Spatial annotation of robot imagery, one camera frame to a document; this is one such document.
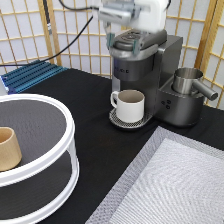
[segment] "gray mat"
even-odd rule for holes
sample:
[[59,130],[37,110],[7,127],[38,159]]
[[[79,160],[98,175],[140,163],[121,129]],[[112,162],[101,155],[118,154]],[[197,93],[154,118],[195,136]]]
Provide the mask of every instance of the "gray mat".
[[224,222],[224,160],[165,139],[110,224]]
[[107,194],[86,224],[108,224],[114,212],[135,183],[140,173],[148,164],[162,141],[168,138],[185,146],[197,149],[208,155],[224,159],[224,152],[195,140],[180,136],[158,127],[136,158],[131,162],[117,183]]
[[0,102],[0,127],[14,129],[22,152],[18,166],[51,150],[66,130],[66,120],[55,106],[34,100]]

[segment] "mug handle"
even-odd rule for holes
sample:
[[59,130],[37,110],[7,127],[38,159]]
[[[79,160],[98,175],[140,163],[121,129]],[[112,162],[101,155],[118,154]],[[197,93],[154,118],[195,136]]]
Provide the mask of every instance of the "mug handle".
[[117,95],[117,97],[118,97],[118,94],[119,94],[119,92],[114,91],[111,93],[111,96],[110,96],[110,102],[114,108],[117,108],[117,104],[115,104],[115,102],[114,102],[114,95]]

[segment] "white mug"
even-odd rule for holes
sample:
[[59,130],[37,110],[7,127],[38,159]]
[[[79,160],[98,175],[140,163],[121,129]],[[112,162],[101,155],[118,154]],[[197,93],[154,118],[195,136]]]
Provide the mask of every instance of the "white mug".
[[[114,102],[114,95],[117,95],[117,104]],[[117,117],[123,122],[134,123],[144,116],[145,96],[137,90],[114,91],[110,101],[116,108]]]

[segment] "coffee machine base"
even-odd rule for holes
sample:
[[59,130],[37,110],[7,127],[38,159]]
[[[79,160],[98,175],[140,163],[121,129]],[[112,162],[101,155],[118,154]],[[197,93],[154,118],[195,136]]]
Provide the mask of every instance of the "coffee machine base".
[[138,130],[139,128],[144,127],[146,124],[148,124],[151,118],[152,118],[152,115],[148,112],[145,112],[144,117],[140,121],[135,123],[125,123],[117,117],[116,109],[113,109],[109,114],[109,119],[111,123],[115,127],[126,130],[126,131],[135,131],[135,130]]

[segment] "ceramic cup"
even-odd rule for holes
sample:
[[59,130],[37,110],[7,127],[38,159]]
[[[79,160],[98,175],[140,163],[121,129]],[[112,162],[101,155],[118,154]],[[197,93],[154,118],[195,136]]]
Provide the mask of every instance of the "ceramic cup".
[[117,117],[126,123],[140,121],[144,116],[145,96],[137,90],[114,91],[110,97],[111,104],[116,108]]
[[0,127],[0,172],[14,168],[21,159],[22,154],[14,130]]

